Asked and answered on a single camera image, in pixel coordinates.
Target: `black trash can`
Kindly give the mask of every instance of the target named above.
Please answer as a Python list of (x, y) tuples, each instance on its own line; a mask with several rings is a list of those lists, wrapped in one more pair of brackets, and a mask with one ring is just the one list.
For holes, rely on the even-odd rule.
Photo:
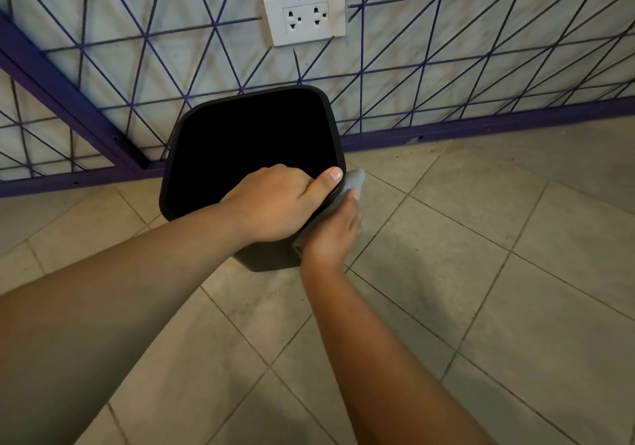
[[(278, 163), (311, 177), (333, 166), (346, 175), (335, 117), (319, 88), (278, 87), (188, 111), (173, 131), (159, 197), (161, 213), (172, 221), (216, 204), (250, 172)], [(344, 177), (311, 219), (338, 197), (343, 185)], [(292, 268), (300, 264), (291, 246), (296, 236), (254, 243), (235, 258), (251, 271)]]

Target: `socket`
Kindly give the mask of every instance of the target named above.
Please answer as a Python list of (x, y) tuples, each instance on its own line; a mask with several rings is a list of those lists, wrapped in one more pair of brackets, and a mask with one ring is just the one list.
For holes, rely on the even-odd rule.
[(264, 0), (275, 46), (346, 33), (344, 0)]

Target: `outlet cover plate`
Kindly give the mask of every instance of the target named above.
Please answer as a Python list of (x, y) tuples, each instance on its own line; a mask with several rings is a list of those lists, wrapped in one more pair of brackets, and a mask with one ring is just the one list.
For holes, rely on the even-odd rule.
[(263, 1), (276, 47), (346, 35), (345, 0)]

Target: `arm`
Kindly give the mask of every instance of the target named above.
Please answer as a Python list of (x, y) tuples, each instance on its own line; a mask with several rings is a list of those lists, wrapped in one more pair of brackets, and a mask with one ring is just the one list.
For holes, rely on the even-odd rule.
[(493, 445), (344, 275), (344, 258), (360, 230), (358, 199), (349, 192), (316, 226), (300, 267), (358, 441)]
[(260, 169), (217, 205), (0, 297), (0, 443), (73, 443), (219, 264), (296, 232), (341, 176)]

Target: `gray cleaning cloth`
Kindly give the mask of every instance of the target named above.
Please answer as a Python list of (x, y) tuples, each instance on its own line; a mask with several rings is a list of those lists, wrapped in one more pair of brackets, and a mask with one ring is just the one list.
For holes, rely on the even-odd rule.
[(313, 229), (313, 227), (320, 221), (322, 221), (322, 219), (331, 216), (331, 214), (335, 212), (335, 209), (337, 209), (340, 205), (340, 202), (342, 202), (346, 191), (350, 189), (357, 189), (361, 192), (361, 185), (364, 183), (365, 177), (366, 173), (363, 169), (353, 169), (346, 173), (346, 177), (344, 178), (344, 187), (342, 188), (342, 192), (337, 197), (337, 199), (333, 201), (329, 207), (319, 213), (316, 218), (311, 221), (311, 224), (304, 228), (295, 239), (295, 241), (293, 241), (293, 248), (295, 249), (295, 252), (298, 253), (299, 257), (302, 257), (302, 249), (304, 249), (304, 243), (307, 240), (307, 235)]

